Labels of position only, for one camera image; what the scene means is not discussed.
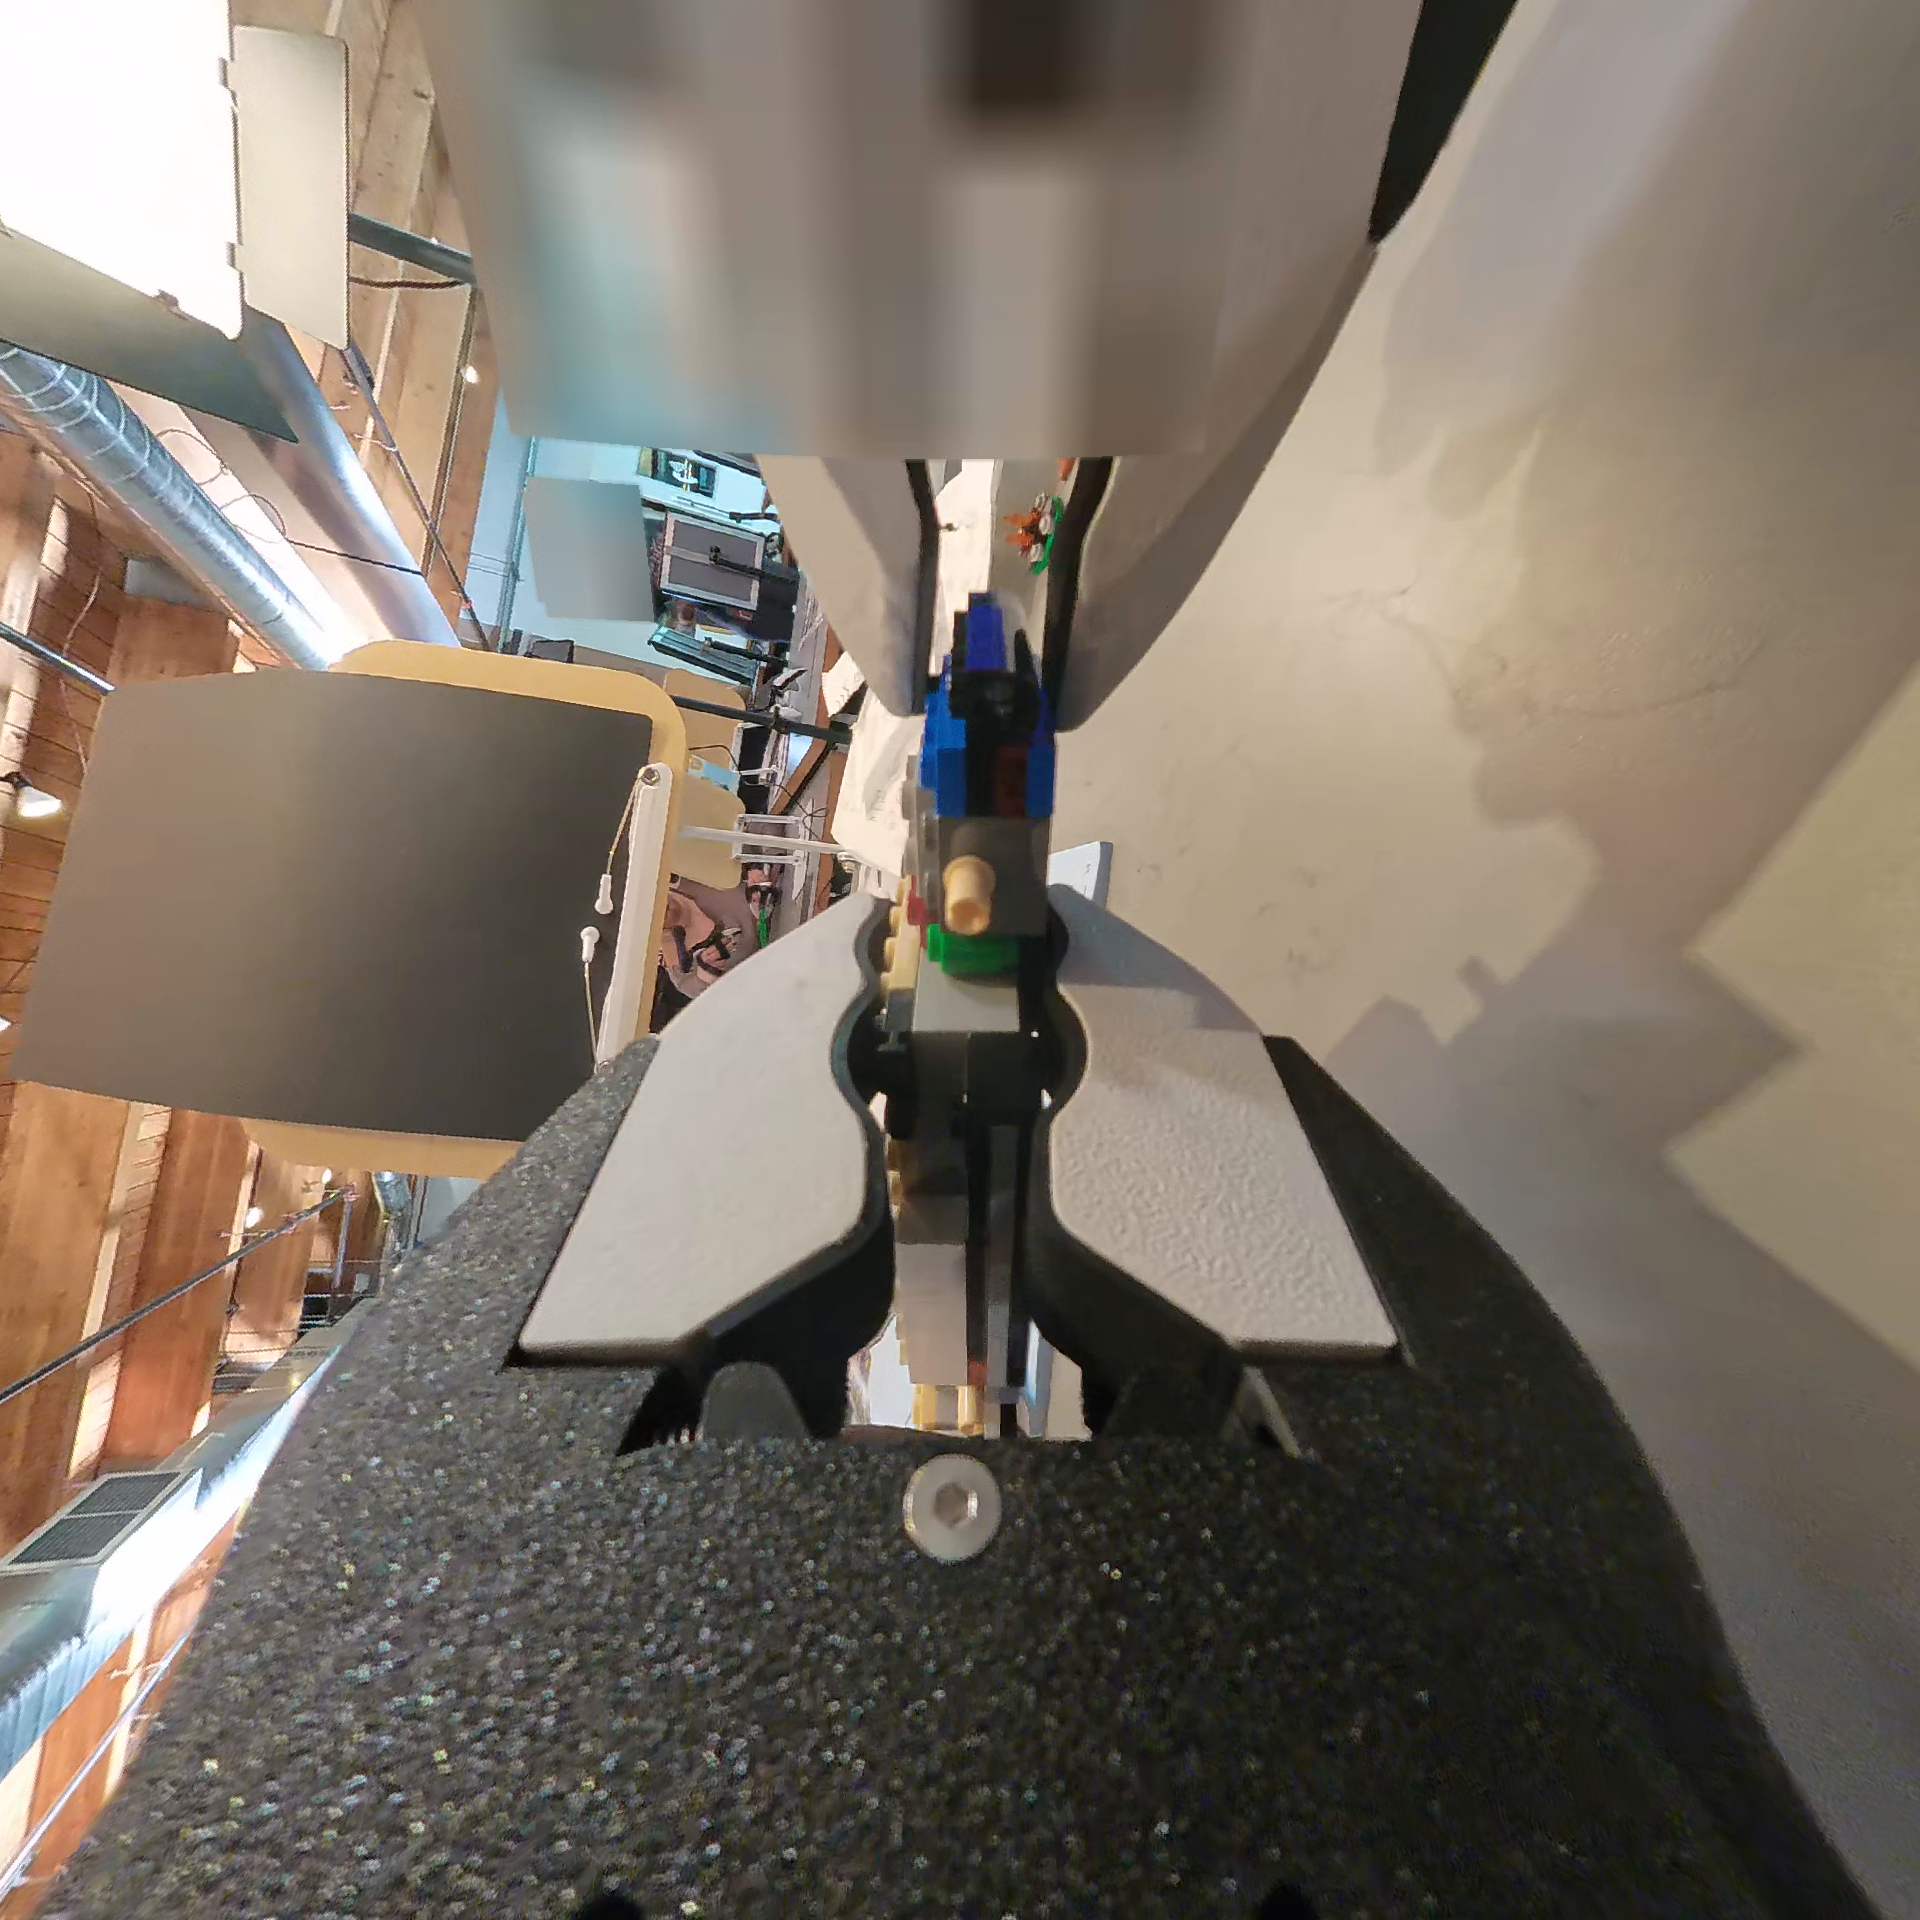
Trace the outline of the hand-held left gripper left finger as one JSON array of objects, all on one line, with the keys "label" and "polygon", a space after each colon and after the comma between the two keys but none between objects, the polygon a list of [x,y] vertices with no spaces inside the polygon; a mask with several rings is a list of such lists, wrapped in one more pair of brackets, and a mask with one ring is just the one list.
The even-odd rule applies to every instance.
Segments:
[{"label": "hand-held left gripper left finger", "polygon": [[658,1041],[547,1271],[518,1350],[668,1361],[834,1267],[890,1301],[883,1147],[851,1036],[876,997],[886,902],[851,896],[700,994]]}]

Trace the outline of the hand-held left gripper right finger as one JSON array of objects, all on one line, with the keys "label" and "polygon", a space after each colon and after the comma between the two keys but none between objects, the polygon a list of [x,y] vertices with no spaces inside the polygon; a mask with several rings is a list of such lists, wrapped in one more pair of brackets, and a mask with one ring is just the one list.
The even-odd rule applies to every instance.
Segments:
[{"label": "hand-held left gripper right finger", "polygon": [[1066,1090],[1035,1137],[1035,1305],[1081,1365],[1389,1354],[1394,1324],[1254,1021],[1066,885]]}]

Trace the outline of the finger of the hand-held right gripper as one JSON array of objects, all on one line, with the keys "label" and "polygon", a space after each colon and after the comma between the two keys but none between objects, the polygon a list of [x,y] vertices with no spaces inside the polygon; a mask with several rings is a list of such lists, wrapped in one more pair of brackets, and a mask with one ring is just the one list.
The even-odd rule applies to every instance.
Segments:
[{"label": "finger of the hand-held right gripper", "polygon": [[888,713],[921,713],[942,525],[925,459],[758,454],[819,606]]},{"label": "finger of the hand-held right gripper", "polygon": [[1113,459],[1066,587],[1049,587],[1045,679],[1062,731],[1087,724],[1155,644],[1242,511],[1373,266],[1345,247],[1240,289],[1198,451]]}]

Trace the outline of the toy brick model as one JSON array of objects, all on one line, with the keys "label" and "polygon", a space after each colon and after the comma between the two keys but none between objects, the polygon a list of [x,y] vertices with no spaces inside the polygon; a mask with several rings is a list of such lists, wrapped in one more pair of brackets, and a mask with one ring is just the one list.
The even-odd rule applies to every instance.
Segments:
[{"label": "toy brick model", "polygon": [[1024,1227],[1059,1052],[1042,1001],[1054,720],[994,591],[972,591],[951,622],[901,806],[876,1056],[909,1420],[1042,1438],[1053,1350],[1029,1301]]}]

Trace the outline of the wooden chair with black back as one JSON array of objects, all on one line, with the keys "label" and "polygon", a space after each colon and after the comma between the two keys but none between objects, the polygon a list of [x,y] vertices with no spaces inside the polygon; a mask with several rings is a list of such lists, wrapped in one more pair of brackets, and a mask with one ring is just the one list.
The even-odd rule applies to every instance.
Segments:
[{"label": "wooden chair with black back", "polygon": [[594,1072],[580,935],[652,758],[680,823],[680,709],[587,664],[385,640],[121,685],[11,1074],[485,1177]]}]

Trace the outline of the grey hanging panel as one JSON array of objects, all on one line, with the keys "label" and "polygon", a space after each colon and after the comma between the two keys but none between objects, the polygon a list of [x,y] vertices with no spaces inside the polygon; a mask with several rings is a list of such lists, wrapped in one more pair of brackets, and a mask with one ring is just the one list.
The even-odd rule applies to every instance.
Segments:
[{"label": "grey hanging panel", "polygon": [[347,46],[244,23],[232,31],[238,272],[256,310],[347,347]]}]

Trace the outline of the metal vent grille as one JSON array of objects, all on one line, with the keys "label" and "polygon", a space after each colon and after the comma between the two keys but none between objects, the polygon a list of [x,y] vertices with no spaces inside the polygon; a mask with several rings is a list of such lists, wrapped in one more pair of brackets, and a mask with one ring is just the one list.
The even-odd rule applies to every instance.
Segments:
[{"label": "metal vent grille", "polygon": [[4,1554],[2,1578],[38,1578],[103,1565],[171,1506],[182,1500],[193,1509],[199,1486],[197,1468],[103,1473]]}]

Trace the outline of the white hanging light panel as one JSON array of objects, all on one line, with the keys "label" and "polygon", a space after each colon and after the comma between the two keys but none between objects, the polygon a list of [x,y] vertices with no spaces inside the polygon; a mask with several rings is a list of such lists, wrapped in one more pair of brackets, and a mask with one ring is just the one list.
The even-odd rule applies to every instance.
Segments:
[{"label": "white hanging light panel", "polygon": [[235,337],[229,55],[227,1],[4,1],[4,231]]}]

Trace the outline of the silver ventilation duct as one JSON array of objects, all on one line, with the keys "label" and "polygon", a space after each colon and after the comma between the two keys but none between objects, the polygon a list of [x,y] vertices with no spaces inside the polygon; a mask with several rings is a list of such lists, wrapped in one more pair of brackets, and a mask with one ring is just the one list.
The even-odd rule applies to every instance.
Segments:
[{"label": "silver ventilation duct", "polygon": [[316,447],[194,419],[171,399],[138,410],[103,376],[11,341],[4,420],[292,664],[326,669],[377,637],[460,648],[286,331],[265,323],[256,347],[270,394],[318,428]]}]

